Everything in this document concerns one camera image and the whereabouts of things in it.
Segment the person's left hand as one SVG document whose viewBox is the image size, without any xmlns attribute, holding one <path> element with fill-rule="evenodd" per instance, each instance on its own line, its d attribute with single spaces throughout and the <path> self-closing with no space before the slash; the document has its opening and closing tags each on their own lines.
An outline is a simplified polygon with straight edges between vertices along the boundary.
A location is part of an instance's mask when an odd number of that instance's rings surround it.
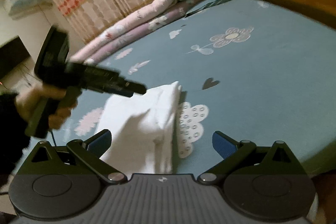
<svg viewBox="0 0 336 224">
<path fill-rule="evenodd" d="M 29 89 L 26 89 L 24 92 L 19 93 L 15 98 L 15 106 L 17 107 L 19 115 L 25 121 L 29 122 L 41 99 L 52 98 L 61 100 L 65 95 L 65 90 L 38 83 Z M 78 105 L 77 99 L 78 97 L 73 99 L 73 104 L 71 106 L 58 107 L 56 112 L 49 116 L 50 129 L 58 130 L 61 128 L 64 122 L 71 116 L 72 110 Z"/>
</svg>

